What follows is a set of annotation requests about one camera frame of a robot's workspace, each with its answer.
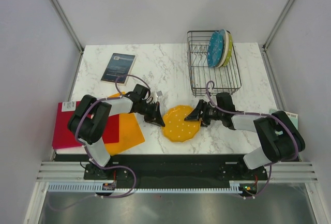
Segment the white wall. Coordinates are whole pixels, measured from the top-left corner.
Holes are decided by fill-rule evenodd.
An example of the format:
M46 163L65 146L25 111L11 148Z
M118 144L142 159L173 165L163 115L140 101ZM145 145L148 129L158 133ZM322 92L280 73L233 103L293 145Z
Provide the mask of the white wall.
M287 0L59 0L86 44L182 43L189 30L227 28L263 43Z
M0 222L22 223L79 59L48 0L0 0Z
M331 210L330 0L297 0L269 54L286 107L299 114L302 156L314 163Z

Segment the plate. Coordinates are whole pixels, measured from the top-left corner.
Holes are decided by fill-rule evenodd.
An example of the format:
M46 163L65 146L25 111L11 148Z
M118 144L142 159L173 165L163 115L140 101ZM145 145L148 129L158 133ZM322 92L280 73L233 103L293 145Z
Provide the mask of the plate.
M227 56L225 58L225 61L224 61L224 64L222 64L222 66L226 66L228 64L228 62L230 61L230 58L231 58L231 55L232 55L232 44L233 44L233 40L232 40L232 35L228 33L228 36L229 36L229 49L228 49L228 53L227 53Z
M178 105L171 108L164 116L165 127L162 132L172 142L184 142L192 139L200 130L201 121L186 122L184 118L193 111L191 106Z
M222 29L219 31L219 34L223 36L223 53L219 63L216 65L217 68L224 64L229 50L229 33L225 29Z
M213 32L209 41L207 62L208 67L219 64L223 52L223 35L218 31Z

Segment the red folder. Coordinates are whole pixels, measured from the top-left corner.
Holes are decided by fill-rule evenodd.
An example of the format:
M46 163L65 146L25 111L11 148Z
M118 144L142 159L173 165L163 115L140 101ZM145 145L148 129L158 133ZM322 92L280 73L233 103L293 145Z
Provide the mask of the red folder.
M74 135L69 131L67 128L68 122L71 116L74 113L72 111L62 111L63 110L63 103L60 102L57 106L57 115L55 121L55 129L54 129L54 136L53 136L53 149L61 149L61 148L70 148L70 147L77 147L81 146L74 139ZM119 115L113 115L108 118L108 122L106 125L106 129L102 135L103 142L105 144L109 143L117 143L119 142Z

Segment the metal floor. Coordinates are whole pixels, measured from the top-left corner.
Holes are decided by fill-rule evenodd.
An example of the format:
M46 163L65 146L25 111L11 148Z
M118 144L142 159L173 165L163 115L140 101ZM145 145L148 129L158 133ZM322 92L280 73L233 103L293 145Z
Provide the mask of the metal floor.
M88 193L48 192L48 199L53 207L61 208L86 195ZM255 200L202 193L135 193L122 199L89 198L61 212L53 212L44 206L39 223L311 224L316 220L304 184L296 184L269 185Z

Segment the metal wire rack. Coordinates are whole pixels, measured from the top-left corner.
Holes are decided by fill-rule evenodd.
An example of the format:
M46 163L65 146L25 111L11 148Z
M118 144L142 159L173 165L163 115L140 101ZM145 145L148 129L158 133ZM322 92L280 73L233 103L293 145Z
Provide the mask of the metal wire rack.
M229 92L231 95L240 89L242 80L238 67L235 49L229 63L220 68L208 67L207 53L209 40L214 31L189 31L187 33L187 57L190 74L190 84L194 96L206 94L206 83L215 82L215 95L219 92Z

